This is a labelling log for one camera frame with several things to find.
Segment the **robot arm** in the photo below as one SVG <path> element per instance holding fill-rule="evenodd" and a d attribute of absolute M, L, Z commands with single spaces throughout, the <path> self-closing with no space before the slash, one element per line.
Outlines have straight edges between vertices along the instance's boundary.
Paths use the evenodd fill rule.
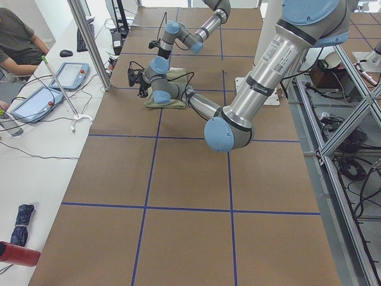
<path fill-rule="evenodd" d="M 235 99 L 227 106 L 203 97 L 188 84 L 170 81 L 168 58 L 176 40 L 198 53 L 210 34 L 226 23 L 229 1 L 207 1 L 214 14 L 196 33 L 189 33 L 181 23 L 169 21 L 158 45 L 158 54 L 144 69 L 129 69 L 129 85 L 139 84 L 139 96 L 152 95 L 164 106 L 180 100 L 207 122 L 204 136 L 207 145 L 218 152 L 247 146 L 253 136 L 252 120 L 298 55 L 310 48 L 344 43 L 349 35 L 349 20 L 356 1 L 283 1 L 282 14 L 275 25 L 274 38 L 259 62 L 247 74 Z"/>
<path fill-rule="evenodd" d="M 211 8 L 214 14 L 194 33 L 183 23 L 168 21 L 158 46 L 158 56 L 169 59 L 176 40 L 181 41 L 194 54 L 197 54 L 203 49 L 204 42 L 212 32 L 227 22 L 231 12 L 230 1 L 215 0 L 203 1 L 203 3 Z"/>

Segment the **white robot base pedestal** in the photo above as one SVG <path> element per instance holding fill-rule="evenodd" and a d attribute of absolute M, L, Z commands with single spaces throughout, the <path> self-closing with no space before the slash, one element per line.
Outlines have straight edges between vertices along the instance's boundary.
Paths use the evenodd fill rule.
<path fill-rule="evenodd" d="M 270 1 L 253 68 L 242 79 L 231 107 L 243 111 L 278 104 L 277 87 L 305 43 L 282 16 L 282 1 Z"/>

